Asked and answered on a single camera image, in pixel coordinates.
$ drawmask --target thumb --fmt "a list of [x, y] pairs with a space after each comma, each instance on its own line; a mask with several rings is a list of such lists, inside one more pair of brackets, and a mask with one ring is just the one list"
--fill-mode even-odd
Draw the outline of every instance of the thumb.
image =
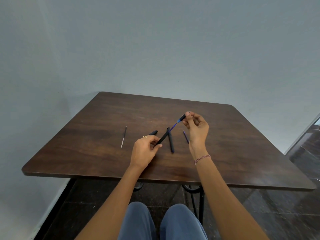
[[152, 149], [152, 152], [154, 153], [154, 155], [156, 155], [156, 153], [157, 153], [157, 151], [159, 150], [160, 147], [162, 147], [161, 144], [156, 145], [156, 146]]
[[195, 123], [194, 123], [194, 121], [192, 119], [192, 116], [191, 116], [189, 111], [186, 112], [186, 120], [188, 121], [188, 124], [189, 124], [190, 127], [195, 126]]

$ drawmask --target floor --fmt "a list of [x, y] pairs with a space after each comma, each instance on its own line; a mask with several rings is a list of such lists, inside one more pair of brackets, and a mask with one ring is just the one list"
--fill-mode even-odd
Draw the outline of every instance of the floor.
[[[270, 239], [320, 239], [320, 130], [312, 131], [287, 155], [317, 185], [312, 192], [231, 188]], [[83, 180], [75, 182], [44, 240], [73, 240], [116, 186], [116, 182]], [[190, 194], [180, 185], [145, 183], [131, 201], [143, 202], [156, 228], [174, 204], [192, 209]], [[199, 206], [199, 195], [195, 195]], [[205, 200], [203, 227], [209, 239], [220, 239], [215, 220]]]

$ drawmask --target forearm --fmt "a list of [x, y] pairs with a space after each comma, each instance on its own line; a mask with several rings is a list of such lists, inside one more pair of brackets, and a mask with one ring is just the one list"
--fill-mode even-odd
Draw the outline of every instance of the forearm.
[[117, 239], [141, 169], [129, 166], [122, 179], [76, 240]]
[[[196, 157], [207, 154], [204, 148], [196, 152]], [[268, 239], [230, 191], [210, 157], [199, 160], [196, 168], [222, 239]]]

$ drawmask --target blue jeans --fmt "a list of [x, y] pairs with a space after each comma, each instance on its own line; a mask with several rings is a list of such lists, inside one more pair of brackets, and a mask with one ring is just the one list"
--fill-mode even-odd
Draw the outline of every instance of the blue jeans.
[[[141, 202], [129, 204], [123, 219], [118, 240], [156, 240], [156, 228], [148, 208]], [[199, 220], [183, 204], [171, 206], [160, 225], [161, 240], [206, 239]]]

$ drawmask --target wood grain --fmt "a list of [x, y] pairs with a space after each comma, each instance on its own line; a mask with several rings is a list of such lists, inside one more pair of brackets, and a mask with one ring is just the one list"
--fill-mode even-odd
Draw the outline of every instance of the wood grain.
[[[134, 142], [154, 130], [161, 137], [186, 111], [201, 114], [210, 129], [206, 147], [227, 185], [312, 190], [315, 185], [233, 106], [160, 97], [100, 92], [22, 168], [25, 175], [119, 180]], [[127, 132], [122, 148], [123, 132]], [[139, 181], [200, 180], [179, 123]]]

